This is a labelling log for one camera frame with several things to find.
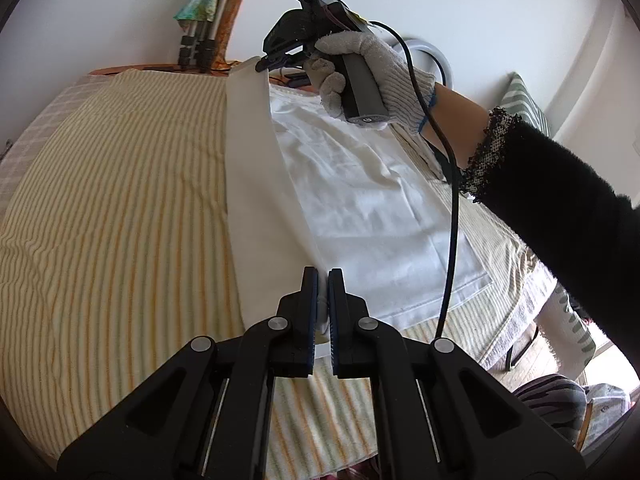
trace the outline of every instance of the gloved hand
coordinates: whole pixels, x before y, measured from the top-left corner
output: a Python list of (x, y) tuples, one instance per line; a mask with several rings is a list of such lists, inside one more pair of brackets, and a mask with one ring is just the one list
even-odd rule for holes
[[(360, 54), (371, 69), (380, 95), (392, 122), (400, 123), (410, 134), (417, 133), (424, 112), (415, 96), (404, 56), (400, 56), (373, 34), (346, 30), (316, 41), (316, 49), (325, 54)], [(313, 57), (304, 64), (312, 85), (320, 92), (322, 105), (331, 117), (344, 117), (340, 93), (344, 90), (344, 76), (335, 71), (331, 61)], [(435, 76), (415, 69), (415, 76), (427, 104), (434, 93)]]

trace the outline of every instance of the folded white cloth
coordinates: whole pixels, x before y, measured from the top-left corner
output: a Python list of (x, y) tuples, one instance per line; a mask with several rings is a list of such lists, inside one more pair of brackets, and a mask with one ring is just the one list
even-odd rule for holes
[[(228, 212), (244, 322), (271, 316), (277, 306), (270, 293), (271, 303), (265, 304), (265, 288), (249, 283), (254, 276), (270, 275), (271, 288), (283, 279), (274, 265), (261, 268), (254, 256), (242, 254), (245, 250), (263, 265), (276, 251), (288, 269), (298, 266), (296, 285), (280, 289), (280, 295), (298, 288), (305, 264), (315, 264), (321, 273), (339, 267), (347, 291), (363, 297), (373, 317), (399, 329), (436, 317), (447, 272), (450, 213), (393, 132), (333, 119), (318, 97), (279, 87), (271, 87), (269, 116), (265, 86), (266, 76), (249, 62), (233, 70), (227, 85)], [(244, 196), (236, 182), (238, 158), (245, 159), (240, 164), (249, 194)], [(279, 184), (273, 172), (282, 176)], [(271, 203), (284, 196), (286, 207)], [(268, 225), (265, 210), (274, 213)], [(284, 239), (292, 225), (300, 227), (292, 233), (295, 251), (291, 243), (265, 244), (265, 232), (271, 237), (281, 232)], [(460, 232), (451, 307), (490, 282)], [(319, 315), (325, 322), (326, 314)]]

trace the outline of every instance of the device handle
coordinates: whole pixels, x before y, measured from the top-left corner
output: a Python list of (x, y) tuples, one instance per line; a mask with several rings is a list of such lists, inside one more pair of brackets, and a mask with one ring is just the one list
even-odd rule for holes
[(389, 122), (391, 117), (365, 59), (360, 54), (343, 54), (329, 56), (329, 60), (346, 82), (342, 92), (344, 118), (361, 126)]

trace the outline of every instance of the pant leg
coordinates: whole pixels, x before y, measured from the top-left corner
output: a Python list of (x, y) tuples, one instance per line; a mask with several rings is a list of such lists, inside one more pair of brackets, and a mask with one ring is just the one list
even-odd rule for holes
[(587, 407), (578, 383), (551, 374), (523, 384), (513, 394), (569, 443), (576, 443)]

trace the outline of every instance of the silver screw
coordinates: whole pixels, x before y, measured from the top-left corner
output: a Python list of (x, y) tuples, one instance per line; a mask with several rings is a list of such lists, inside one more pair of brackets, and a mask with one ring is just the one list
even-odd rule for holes
[(208, 337), (200, 336), (191, 341), (191, 350), (194, 352), (204, 352), (211, 348), (211, 339)]
[(358, 326), (363, 330), (375, 330), (378, 328), (378, 320), (372, 317), (361, 317)]
[(267, 324), (271, 330), (284, 330), (289, 322), (283, 317), (276, 316), (272, 317)]
[(440, 339), (436, 339), (436, 341), (434, 341), (433, 347), (442, 354), (449, 354), (453, 352), (453, 349), (456, 346), (453, 344), (453, 341), (451, 339), (441, 337)]

